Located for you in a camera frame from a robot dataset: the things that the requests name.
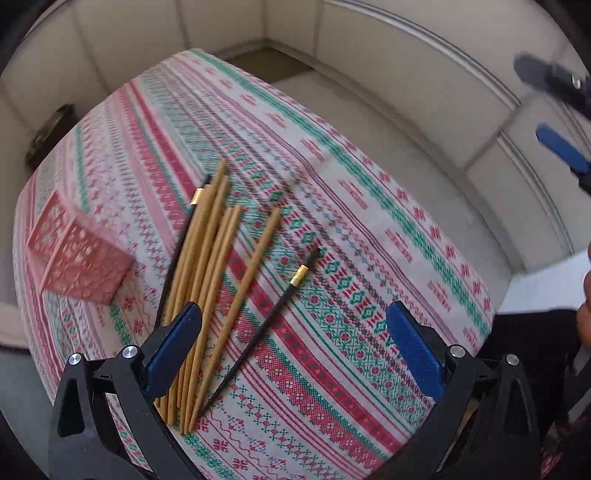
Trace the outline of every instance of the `striped tablecloth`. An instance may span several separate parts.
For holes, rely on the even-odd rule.
[[[53,399],[72,352],[103,358],[149,335],[189,198],[222,155],[229,204],[246,210],[213,334],[269,208],[282,207],[283,218],[212,390],[312,246],[325,255],[221,402],[176,439],[208,478],[364,478],[433,405],[389,337],[387,305],[403,300],[446,342],[475,352],[491,328],[489,295],[428,213],[370,158],[288,96],[200,50],[160,63],[95,107],[20,195],[15,279],[43,384]],[[56,188],[115,228],[135,257],[109,306],[34,285],[25,242]],[[116,401],[112,410],[145,466]]]

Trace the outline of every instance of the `floor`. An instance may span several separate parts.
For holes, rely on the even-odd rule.
[[[511,278],[506,257],[480,216],[419,146],[356,95],[283,53],[265,48],[230,61],[320,115],[408,189],[483,277],[493,304],[500,305]],[[30,355],[0,348],[0,385],[0,410],[47,472],[51,404]]]
[[[0,385],[2,414],[25,451],[47,473],[52,405],[28,352],[0,347]]]

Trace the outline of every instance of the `pink plastic container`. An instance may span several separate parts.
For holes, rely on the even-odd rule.
[[[117,235],[59,192],[49,197],[27,241],[39,291],[109,304],[134,259]]]

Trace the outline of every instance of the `white cabinet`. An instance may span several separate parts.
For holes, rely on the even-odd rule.
[[[267,0],[267,35],[309,55],[321,0]]]
[[[21,125],[0,92],[0,302],[17,304],[12,274],[12,224],[18,194],[29,177],[25,153],[31,133]]]
[[[523,98],[529,91],[513,70],[523,51],[550,60],[567,40],[533,0],[364,0],[400,15],[453,44]]]
[[[76,0],[73,7],[111,89],[184,50],[170,0]]]
[[[528,105],[507,130],[549,194],[574,251],[580,251],[591,240],[591,197],[579,189],[577,178],[570,169],[538,142],[535,129],[539,123],[549,124],[579,150],[584,151],[584,146],[568,117],[561,114],[558,105],[546,95]]]
[[[525,267],[535,270],[563,258],[555,226],[522,174],[516,152],[500,138],[468,176],[507,229]]]
[[[263,38],[262,0],[181,0],[191,48],[210,53]]]
[[[422,39],[342,6],[325,5],[318,58],[392,105],[458,166],[510,112],[477,77]]]
[[[107,94],[82,49],[70,5],[60,7],[26,37],[2,81],[34,130],[64,103],[75,104],[83,116]]]

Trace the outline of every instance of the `finger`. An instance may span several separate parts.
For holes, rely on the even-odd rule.
[[[591,308],[591,271],[585,275],[583,291],[585,292],[585,303]]]
[[[581,342],[591,348],[591,309],[586,303],[577,312],[577,331]]]

